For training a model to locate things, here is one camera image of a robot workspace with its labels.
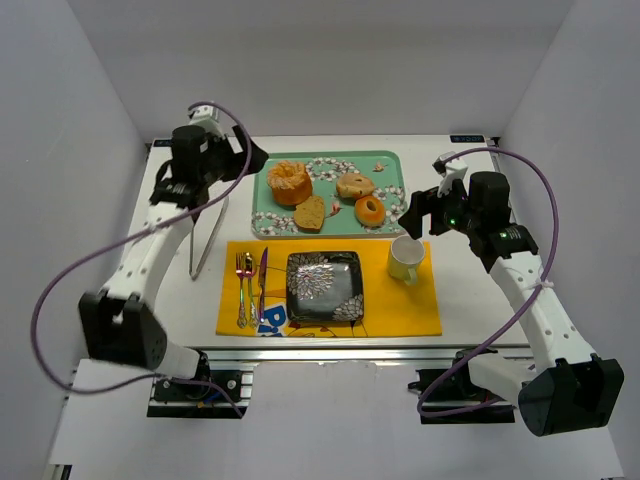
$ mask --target white wall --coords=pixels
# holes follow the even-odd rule
[[[29,347],[42,288],[124,233],[144,145],[64,0],[0,5],[0,478],[39,479],[63,394]],[[65,378],[83,349],[77,301],[107,263],[78,271],[45,305],[40,338]]]
[[[640,478],[640,3],[579,0],[504,133],[503,146],[549,176],[560,208],[552,278],[572,320],[626,380],[610,431],[627,477]],[[505,160],[519,220],[545,252],[549,202]]]
[[[145,139],[216,99],[254,135],[499,134],[572,0],[70,0]]]

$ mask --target purple knife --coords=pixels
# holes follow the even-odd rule
[[[262,252],[260,259],[260,272],[258,273],[258,286],[260,287],[260,306],[258,307],[258,315],[260,315],[260,323],[264,323],[264,295],[267,291],[267,256],[269,247]]]

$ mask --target mug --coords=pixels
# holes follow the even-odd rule
[[[393,278],[403,280],[407,285],[418,282],[418,267],[424,260],[426,250],[420,240],[403,235],[391,242],[387,271]]]

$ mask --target mug handle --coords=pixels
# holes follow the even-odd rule
[[[418,274],[415,268],[407,270],[407,276],[404,279],[404,283],[407,285],[415,285],[418,282]]]

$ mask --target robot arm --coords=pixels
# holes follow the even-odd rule
[[[212,107],[199,107],[192,112],[189,125],[173,131],[172,158],[156,177],[146,228],[204,205],[214,182],[238,177],[251,140],[240,129],[234,131],[243,152],[233,152]],[[268,158],[253,142],[251,146],[249,174],[260,171]],[[197,220],[197,215],[188,216],[137,240],[100,291],[82,296],[78,309],[91,358],[169,377],[202,379],[208,375],[206,359],[196,350],[169,341],[153,313],[162,279]]]
[[[510,220],[506,177],[475,173],[467,194],[462,182],[466,165],[460,159],[445,164],[449,156],[434,164],[444,177],[441,185],[415,192],[398,223],[417,239],[422,217],[430,214],[430,234],[457,230],[467,235],[471,250],[516,312],[540,283],[538,247],[524,226]],[[457,377],[517,406],[538,436],[606,425],[624,380],[618,362],[598,357],[551,288],[541,290],[520,324],[533,351],[535,372],[487,351],[469,360],[468,375]]]

